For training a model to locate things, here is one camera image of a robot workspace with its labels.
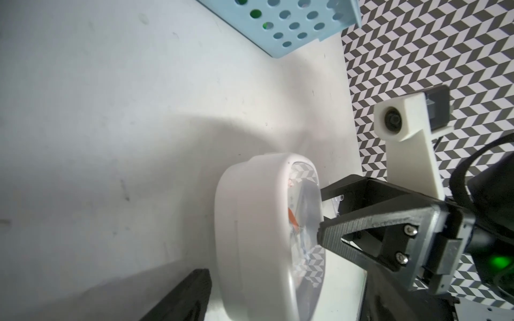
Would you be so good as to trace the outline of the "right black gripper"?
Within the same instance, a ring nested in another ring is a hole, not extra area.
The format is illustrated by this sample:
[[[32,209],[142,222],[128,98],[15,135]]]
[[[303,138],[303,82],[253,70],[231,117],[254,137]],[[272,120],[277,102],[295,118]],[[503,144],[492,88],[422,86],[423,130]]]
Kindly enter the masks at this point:
[[[467,181],[482,154],[451,175],[452,201],[358,175],[321,190],[343,200],[320,224],[318,244],[368,272],[362,320],[452,320],[447,288],[463,254],[486,286],[513,301],[513,157]]]

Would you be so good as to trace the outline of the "white alarm clock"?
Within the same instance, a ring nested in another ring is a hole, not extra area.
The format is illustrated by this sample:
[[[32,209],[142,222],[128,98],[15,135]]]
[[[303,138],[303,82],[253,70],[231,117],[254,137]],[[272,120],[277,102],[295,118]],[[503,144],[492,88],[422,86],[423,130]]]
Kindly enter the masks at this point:
[[[231,320],[311,320],[325,278],[314,164],[270,153],[229,167],[215,195],[220,290]]]

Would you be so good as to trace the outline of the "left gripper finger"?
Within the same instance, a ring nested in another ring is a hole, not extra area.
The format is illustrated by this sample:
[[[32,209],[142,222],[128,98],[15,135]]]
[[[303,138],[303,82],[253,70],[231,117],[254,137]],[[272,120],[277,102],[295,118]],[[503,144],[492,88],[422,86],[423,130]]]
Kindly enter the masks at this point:
[[[212,281],[208,269],[196,269],[178,283],[140,321],[204,320]]]

